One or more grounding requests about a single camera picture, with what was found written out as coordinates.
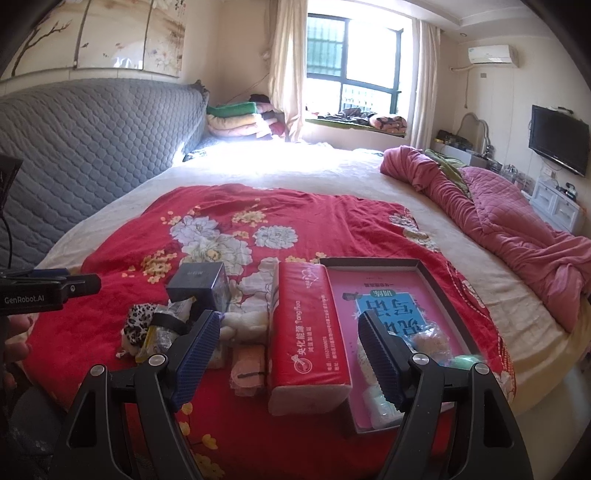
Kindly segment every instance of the tree branch painting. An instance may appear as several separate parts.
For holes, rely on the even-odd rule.
[[[64,25],[62,25],[61,27],[58,28],[58,24],[59,21],[57,21],[53,27],[51,28],[51,30],[47,33],[44,33],[43,35],[39,36],[38,39],[34,40],[35,37],[37,36],[37,34],[41,31],[41,27],[43,26],[43,24],[45,23],[45,20],[42,21],[39,25],[37,25],[35,27],[35,30],[33,30],[33,33],[31,34],[31,36],[28,38],[28,40],[25,42],[24,47],[22,48],[21,52],[18,54],[17,59],[14,62],[14,66],[12,67],[12,73],[11,76],[14,77],[17,74],[17,67],[18,64],[21,62],[22,56],[25,54],[25,52],[31,48],[33,48],[35,45],[37,45],[41,40],[43,40],[44,38],[49,37],[50,35],[54,34],[54,33],[59,33],[61,31],[64,31],[66,28],[68,28],[70,26],[70,24],[72,23],[72,21],[68,21],[67,23],[65,23]]]

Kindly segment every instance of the curtain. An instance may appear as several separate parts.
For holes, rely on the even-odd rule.
[[[279,0],[271,48],[269,92],[273,106],[285,114],[292,142],[300,139],[304,127],[307,18],[308,0]]]
[[[418,80],[410,146],[424,150],[433,135],[441,29],[423,20],[413,20],[413,34],[418,39]]]

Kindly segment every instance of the black cable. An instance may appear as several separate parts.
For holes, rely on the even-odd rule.
[[[3,213],[0,213],[0,218],[2,218],[4,226],[6,227],[6,232],[8,233],[8,269],[10,270],[10,267],[12,265],[12,234],[10,233],[10,226],[4,218]]]

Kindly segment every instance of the wall-mounted tv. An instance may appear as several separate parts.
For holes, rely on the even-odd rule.
[[[589,141],[585,122],[555,110],[532,107],[530,148],[542,157],[584,177]]]

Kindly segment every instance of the human hand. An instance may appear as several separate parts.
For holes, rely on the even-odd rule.
[[[31,345],[18,340],[11,341],[11,338],[25,333],[31,327],[33,321],[28,315],[12,315],[9,317],[9,322],[8,340],[4,347],[4,358],[2,359],[2,362],[5,364],[24,360],[31,353]],[[4,382],[4,388],[7,390],[12,390],[17,386],[12,374],[6,371],[4,372],[2,381]]]

